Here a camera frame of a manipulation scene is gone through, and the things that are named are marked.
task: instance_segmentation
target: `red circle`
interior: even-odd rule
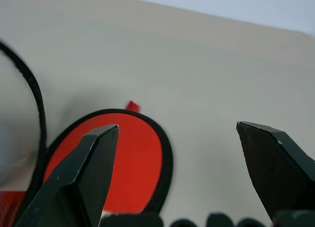
[[[156,189],[162,167],[162,149],[154,129],[136,116],[108,113],[79,124],[57,147],[47,165],[44,181],[56,165],[77,146],[84,134],[110,124],[119,125],[119,136],[112,181],[103,210],[112,213],[139,213]]]

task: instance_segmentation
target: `red object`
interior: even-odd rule
[[[25,192],[0,192],[0,227],[11,227]]]
[[[139,113],[140,107],[131,100],[126,107],[126,110],[130,110],[130,111]]]
[[[79,124],[56,149],[47,166],[44,180],[76,147],[84,134],[110,124],[119,125],[119,137],[112,182],[103,209],[112,213],[139,213],[156,189],[161,173],[162,150],[154,129],[136,116],[107,113]]]

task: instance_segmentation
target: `white wall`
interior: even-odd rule
[[[87,113],[130,99],[165,128],[175,162],[165,226],[187,217],[201,227],[217,211],[270,223],[238,120],[285,130],[315,157],[315,44],[307,35],[130,0],[0,0],[0,22],[42,88],[49,143]],[[16,75],[0,73],[0,116],[34,129],[31,95],[14,91],[23,87]]]
[[[315,0],[143,0],[315,35]]]

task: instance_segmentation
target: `black ring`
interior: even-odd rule
[[[42,185],[43,175],[46,167],[46,139],[47,139],[47,131],[46,131],[46,119],[45,119],[45,110],[44,110],[44,103],[43,98],[40,92],[40,88],[38,82],[28,68],[28,66],[23,62],[23,60],[14,53],[8,46],[6,46],[0,40],[0,50],[14,63],[16,69],[22,74],[26,82],[28,83],[33,96],[35,98],[38,114],[39,114],[39,127],[40,127],[40,139],[38,145],[38,153],[37,153],[37,161],[34,172],[32,174],[31,182],[29,188],[27,189],[21,205],[18,209],[18,212],[15,216],[14,224],[16,224],[17,220],[21,217],[24,213],[26,208],[29,206],[33,198],[35,197],[36,193],[40,189]]]
[[[156,189],[146,205],[146,207],[143,209],[142,212],[155,212],[159,213],[162,209],[162,206],[165,202],[171,180],[172,180],[172,173],[173,173],[173,154],[171,149],[171,144],[164,132],[164,130],[158,125],[154,120],[150,119],[149,117],[133,112],[128,111],[124,109],[105,109],[105,110],[99,110],[94,113],[91,113],[89,115],[86,115],[82,117],[81,119],[77,120],[73,124],[71,124],[68,128],[66,128],[51,144],[51,146],[48,149],[48,157],[47,160],[50,161],[52,155],[58,148],[58,146],[61,144],[61,142],[64,140],[68,134],[75,129],[79,124],[82,122],[98,116],[98,115],[104,115],[104,114],[111,114],[111,113],[121,113],[121,114],[128,114],[135,116],[137,118],[140,118],[144,122],[146,122],[148,125],[150,125],[154,131],[157,133],[162,147],[162,168],[161,173],[159,176],[159,180],[156,186]]]

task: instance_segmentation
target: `white surface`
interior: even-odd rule
[[[315,35],[315,0],[143,0]]]
[[[49,143],[87,113],[128,100],[165,128],[175,163],[165,226],[186,217],[201,227],[217,211],[270,223],[238,120],[285,130],[315,157],[315,44],[306,35],[131,0],[0,0],[0,22],[39,81]],[[1,92],[1,115],[14,120],[12,97],[37,127],[21,91]]]
[[[35,100],[26,81],[0,52],[0,190],[26,189],[38,146],[37,123]]]

